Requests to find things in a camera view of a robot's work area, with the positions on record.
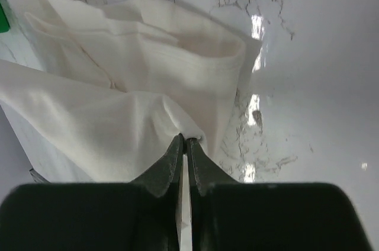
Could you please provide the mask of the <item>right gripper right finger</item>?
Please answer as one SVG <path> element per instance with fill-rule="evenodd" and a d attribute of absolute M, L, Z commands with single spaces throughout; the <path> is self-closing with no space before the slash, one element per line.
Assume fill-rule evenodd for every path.
<path fill-rule="evenodd" d="M 244 184 L 186 142 L 194 250 L 371 250 L 340 187 Z"/>

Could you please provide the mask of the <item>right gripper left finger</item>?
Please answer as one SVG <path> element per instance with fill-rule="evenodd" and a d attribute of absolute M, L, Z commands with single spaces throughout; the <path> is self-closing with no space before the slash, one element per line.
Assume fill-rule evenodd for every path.
<path fill-rule="evenodd" d="M 178 250 L 184 138 L 128 183 L 25 184 L 1 204 L 2 250 Z"/>

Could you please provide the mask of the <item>green plastic tray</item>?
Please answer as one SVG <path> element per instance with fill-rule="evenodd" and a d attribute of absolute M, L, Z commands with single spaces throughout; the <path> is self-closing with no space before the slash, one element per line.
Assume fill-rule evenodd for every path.
<path fill-rule="evenodd" d="M 9 22 L 10 7 L 7 0 L 1 0 L 0 6 L 0 33 L 9 32 L 11 29 L 11 24 Z"/>

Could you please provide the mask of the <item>white Coca-Cola t-shirt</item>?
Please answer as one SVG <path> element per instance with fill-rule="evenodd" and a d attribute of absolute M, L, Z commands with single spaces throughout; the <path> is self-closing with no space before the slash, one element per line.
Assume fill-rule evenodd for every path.
<path fill-rule="evenodd" d="M 191 249 L 186 142 L 217 164 L 261 42 L 169 0 L 7 2 L 41 67 L 2 60 L 1 102 L 87 183 L 135 180 L 182 135 L 179 249 Z"/>

